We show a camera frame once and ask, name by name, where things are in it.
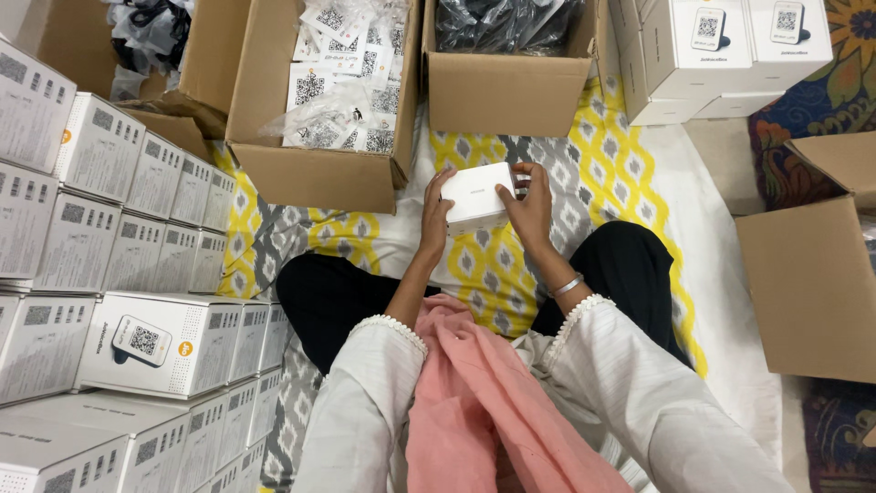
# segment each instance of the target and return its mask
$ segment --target person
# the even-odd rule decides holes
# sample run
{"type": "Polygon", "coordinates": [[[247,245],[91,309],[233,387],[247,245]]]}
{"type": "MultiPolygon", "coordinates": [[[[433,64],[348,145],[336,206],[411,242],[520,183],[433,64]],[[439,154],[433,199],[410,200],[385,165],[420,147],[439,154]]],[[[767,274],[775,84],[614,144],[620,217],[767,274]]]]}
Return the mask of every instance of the person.
{"type": "MultiPolygon", "coordinates": [[[[556,390],[551,399],[573,400],[598,416],[620,445],[614,448],[622,447],[664,493],[793,491],[724,413],[675,341],[673,259],[660,240],[642,226],[613,221],[567,261],[548,237],[547,172],[536,163],[512,171],[529,176],[515,182],[528,193],[515,197],[501,185],[497,193],[553,294],[526,340],[514,345],[531,371],[549,374],[540,379],[556,390]],[[609,298],[613,303],[601,303],[609,298]],[[546,344],[556,351],[526,352],[546,344]],[[550,364],[534,361],[534,354],[550,364]]],[[[428,281],[442,258],[453,207],[441,200],[441,186],[455,172],[445,168],[427,186],[420,245],[400,280],[316,254],[296,257],[280,272],[279,300],[306,355],[326,375],[293,491],[386,491],[399,474],[391,457],[399,454],[425,359],[414,330],[423,297],[440,292],[428,281]]]]}

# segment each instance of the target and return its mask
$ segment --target bracelet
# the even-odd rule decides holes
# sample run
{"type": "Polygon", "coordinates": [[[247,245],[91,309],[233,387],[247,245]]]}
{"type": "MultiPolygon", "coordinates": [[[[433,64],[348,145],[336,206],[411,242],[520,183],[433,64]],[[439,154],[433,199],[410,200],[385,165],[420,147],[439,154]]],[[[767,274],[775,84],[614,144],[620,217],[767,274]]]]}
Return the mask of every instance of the bracelet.
{"type": "Polygon", "coordinates": [[[566,284],[562,288],[559,288],[557,291],[555,291],[553,293],[548,292],[547,295],[552,297],[552,298],[556,298],[559,295],[562,295],[563,293],[568,292],[570,289],[574,288],[578,284],[584,282],[584,275],[581,274],[580,272],[577,272],[576,274],[577,274],[577,276],[575,277],[575,279],[572,280],[572,282],[570,282],[569,284],[566,284]]]}

